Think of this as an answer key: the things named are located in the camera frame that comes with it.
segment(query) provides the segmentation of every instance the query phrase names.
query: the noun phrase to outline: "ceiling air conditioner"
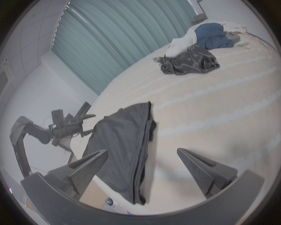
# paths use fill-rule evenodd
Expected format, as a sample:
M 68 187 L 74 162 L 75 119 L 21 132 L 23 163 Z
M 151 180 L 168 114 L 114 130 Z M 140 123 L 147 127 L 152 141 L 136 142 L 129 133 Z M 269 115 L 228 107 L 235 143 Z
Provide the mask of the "ceiling air conditioner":
M 0 101 L 13 79 L 14 75 L 10 67 L 9 59 L 6 58 L 0 67 Z

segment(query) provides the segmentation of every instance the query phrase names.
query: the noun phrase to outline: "gray clothing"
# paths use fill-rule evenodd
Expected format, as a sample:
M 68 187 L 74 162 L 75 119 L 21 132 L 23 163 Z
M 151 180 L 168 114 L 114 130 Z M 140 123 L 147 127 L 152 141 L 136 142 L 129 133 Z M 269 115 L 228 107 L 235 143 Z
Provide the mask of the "gray clothing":
M 233 43 L 237 43 L 240 41 L 240 36 L 236 32 L 225 31 L 225 35 L 226 35 L 227 39 Z
M 144 178 L 148 142 L 153 139 L 156 122 L 151 103 L 140 103 L 105 116 L 95 127 L 83 157 L 107 149 L 108 159 L 97 176 L 132 204 L 144 205 L 140 194 Z
M 176 58 L 164 56 L 153 60 L 160 63 L 161 70 L 165 74 L 207 73 L 219 68 L 216 57 L 197 44 L 192 45 L 190 51 L 184 52 Z

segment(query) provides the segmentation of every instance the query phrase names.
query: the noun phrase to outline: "mattress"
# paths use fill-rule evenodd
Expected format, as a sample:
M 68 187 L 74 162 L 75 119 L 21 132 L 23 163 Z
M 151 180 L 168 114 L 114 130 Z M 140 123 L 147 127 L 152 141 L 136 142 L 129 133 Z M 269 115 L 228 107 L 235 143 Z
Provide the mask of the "mattress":
M 97 176 L 94 181 L 127 211 L 160 214 L 185 209 L 206 200 L 181 162 L 177 148 L 238 169 L 251 169 L 265 178 L 253 210 L 271 187 L 281 162 L 281 60 L 268 44 L 251 37 L 251 49 L 213 49 L 220 68 L 207 74 L 165 75 L 154 57 L 169 45 L 146 56 L 116 77 L 88 111 L 92 129 L 119 108 L 151 101 L 157 122 L 148 146 L 141 192 L 145 205 L 132 205 Z M 79 159 L 90 135 L 77 136 L 71 149 Z

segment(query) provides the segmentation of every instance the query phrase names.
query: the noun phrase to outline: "curtain fold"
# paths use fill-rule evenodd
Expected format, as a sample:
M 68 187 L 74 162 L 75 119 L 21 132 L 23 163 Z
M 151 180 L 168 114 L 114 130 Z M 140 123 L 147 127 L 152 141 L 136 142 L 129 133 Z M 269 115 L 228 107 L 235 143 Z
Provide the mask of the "curtain fold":
M 131 65 L 184 36 L 195 15 L 188 0 L 71 0 L 52 51 L 100 95 Z

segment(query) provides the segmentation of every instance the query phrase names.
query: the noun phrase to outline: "blue clothing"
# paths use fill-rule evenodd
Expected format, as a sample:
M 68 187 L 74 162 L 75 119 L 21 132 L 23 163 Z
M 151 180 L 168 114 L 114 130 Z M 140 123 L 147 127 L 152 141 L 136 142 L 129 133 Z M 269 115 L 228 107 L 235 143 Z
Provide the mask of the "blue clothing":
M 233 47 L 233 42 L 227 39 L 223 26 L 218 23 L 202 24 L 196 28 L 195 33 L 197 44 L 206 49 Z

